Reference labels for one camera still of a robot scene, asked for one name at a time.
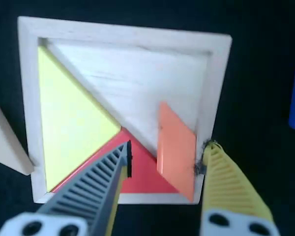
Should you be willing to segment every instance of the black surface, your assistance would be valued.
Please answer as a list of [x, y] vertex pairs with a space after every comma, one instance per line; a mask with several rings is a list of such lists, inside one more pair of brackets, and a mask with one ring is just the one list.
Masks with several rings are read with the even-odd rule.
[[[269, 205], [281, 235], [295, 236], [295, 131], [288, 127], [295, 0], [0, 2], [0, 106], [26, 148], [19, 15], [230, 34], [213, 138]], [[37, 208], [30, 178], [0, 165], [0, 227]], [[200, 206], [119, 206], [113, 235], [195, 235], [199, 217]]]

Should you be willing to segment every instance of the yellow triangle block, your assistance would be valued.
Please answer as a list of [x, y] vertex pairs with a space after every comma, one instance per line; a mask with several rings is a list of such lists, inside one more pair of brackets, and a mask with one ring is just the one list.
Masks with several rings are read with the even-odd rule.
[[110, 114], [45, 48], [38, 47], [47, 191], [121, 129]]

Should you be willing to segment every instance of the red triangle block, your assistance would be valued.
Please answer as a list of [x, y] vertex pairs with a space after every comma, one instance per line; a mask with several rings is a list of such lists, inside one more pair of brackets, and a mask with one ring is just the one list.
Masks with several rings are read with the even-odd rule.
[[100, 150], [79, 166], [66, 179], [58, 184], [52, 192], [56, 193], [70, 181], [78, 172], [89, 164], [115, 149], [118, 145], [131, 141], [132, 146], [132, 178], [122, 183], [121, 193], [178, 193], [157, 171], [156, 159], [150, 152], [141, 145], [125, 128], [110, 139]]

